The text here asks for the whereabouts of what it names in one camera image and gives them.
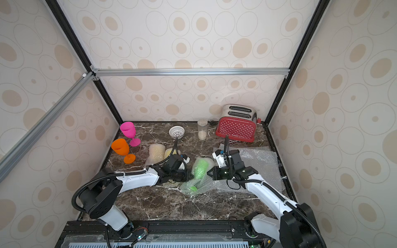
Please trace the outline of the green glass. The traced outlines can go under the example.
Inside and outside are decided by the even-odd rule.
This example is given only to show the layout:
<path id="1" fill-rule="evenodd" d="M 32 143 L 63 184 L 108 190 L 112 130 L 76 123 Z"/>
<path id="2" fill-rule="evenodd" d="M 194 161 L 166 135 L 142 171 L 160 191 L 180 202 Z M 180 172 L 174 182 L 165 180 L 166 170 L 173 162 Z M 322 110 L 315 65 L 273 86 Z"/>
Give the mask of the green glass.
<path id="1" fill-rule="evenodd" d="M 198 157 L 192 167 L 193 178 L 181 184 L 179 188 L 181 192 L 195 196 L 209 191 L 212 187 L 212 178 L 207 175 L 207 172 L 214 167 L 214 164 L 211 158 Z"/>

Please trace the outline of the clear bubble wrap sheet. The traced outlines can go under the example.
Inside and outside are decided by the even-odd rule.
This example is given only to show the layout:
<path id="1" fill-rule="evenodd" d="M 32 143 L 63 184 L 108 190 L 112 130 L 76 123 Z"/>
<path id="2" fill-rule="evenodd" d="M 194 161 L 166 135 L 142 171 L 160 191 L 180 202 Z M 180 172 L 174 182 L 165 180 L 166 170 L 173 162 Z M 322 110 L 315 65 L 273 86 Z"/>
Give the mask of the clear bubble wrap sheet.
<path id="1" fill-rule="evenodd" d="M 269 150 L 268 147 L 256 147 L 256 148 L 234 148 L 231 150 L 239 150 L 242 161 L 246 167 L 253 167 L 258 173 L 267 181 L 268 184 L 273 186 L 279 192 L 285 190 L 282 176 L 279 171 L 279 163 L 277 154 Z M 239 189 L 239 185 L 232 182 L 228 182 L 233 188 L 227 186 L 226 180 L 213 181 L 210 180 L 211 189 L 218 192 L 233 192 L 237 191 L 240 193 L 250 194 L 250 192 L 244 188 Z"/>

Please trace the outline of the orange glass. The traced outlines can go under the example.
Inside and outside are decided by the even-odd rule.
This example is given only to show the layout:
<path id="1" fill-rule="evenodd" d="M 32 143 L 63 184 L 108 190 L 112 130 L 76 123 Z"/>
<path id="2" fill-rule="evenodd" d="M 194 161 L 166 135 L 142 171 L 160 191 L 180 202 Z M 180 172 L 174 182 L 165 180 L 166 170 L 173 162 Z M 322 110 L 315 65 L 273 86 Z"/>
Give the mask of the orange glass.
<path id="1" fill-rule="evenodd" d="M 120 156 L 124 157 L 124 163 L 131 164 L 136 160 L 134 154 L 130 154 L 130 148 L 127 141 L 123 138 L 116 139 L 112 145 L 112 150 Z"/>

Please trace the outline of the pink plastic wine glass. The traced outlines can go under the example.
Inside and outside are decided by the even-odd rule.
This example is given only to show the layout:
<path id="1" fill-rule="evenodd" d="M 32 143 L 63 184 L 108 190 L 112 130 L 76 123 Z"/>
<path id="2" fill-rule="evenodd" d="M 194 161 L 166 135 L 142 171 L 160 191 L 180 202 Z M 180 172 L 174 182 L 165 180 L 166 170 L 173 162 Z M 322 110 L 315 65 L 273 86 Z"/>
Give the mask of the pink plastic wine glass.
<path id="1" fill-rule="evenodd" d="M 125 137 L 130 139 L 129 145 L 131 147 L 137 147 L 140 145 L 141 140 L 139 138 L 135 137 L 136 129 L 135 129 L 134 123 L 124 122 L 123 124 L 121 124 L 120 130 Z"/>

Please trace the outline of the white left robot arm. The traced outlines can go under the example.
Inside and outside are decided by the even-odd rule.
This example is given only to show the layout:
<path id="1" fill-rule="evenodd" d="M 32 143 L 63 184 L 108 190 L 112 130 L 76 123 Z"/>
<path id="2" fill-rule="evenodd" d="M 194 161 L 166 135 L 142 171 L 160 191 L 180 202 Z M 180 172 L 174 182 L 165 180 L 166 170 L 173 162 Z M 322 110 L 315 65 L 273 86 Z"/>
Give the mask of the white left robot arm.
<path id="1" fill-rule="evenodd" d="M 151 164 L 146 169 L 132 172 L 114 172 L 104 168 L 89 182 L 81 186 L 71 199 L 74 209 L 86 213 L 91 219 L 121 231 L 130 224 L 128 217 L 115 202 L 121 193 L 129 190 L 159 186 L 170 180 L 186 182 L 193 178 L 187 163 L 190 158 L 183 154 L 173 154 L 162 164 Z"/>

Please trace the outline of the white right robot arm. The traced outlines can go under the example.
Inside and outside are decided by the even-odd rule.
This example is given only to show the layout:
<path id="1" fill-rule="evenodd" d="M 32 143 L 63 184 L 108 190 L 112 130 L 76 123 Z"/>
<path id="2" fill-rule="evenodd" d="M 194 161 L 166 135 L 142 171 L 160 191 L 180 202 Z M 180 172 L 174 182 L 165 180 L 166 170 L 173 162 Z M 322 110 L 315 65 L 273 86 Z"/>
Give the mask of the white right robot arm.
<path id="1" fill-rule="evenodd" d="M 249 235 L 264 234 L 281 243 L 284 248 L 325 248 L 313 210 L 307 204 L 298 204 L 271 186 L 253 167 L 246 167 L 239 151 L 213 153 L 217 161 L 207 172 L 213 180 L 231 180 L 253 193 L 275 215 L 253 213 L 246 218 Z"/>

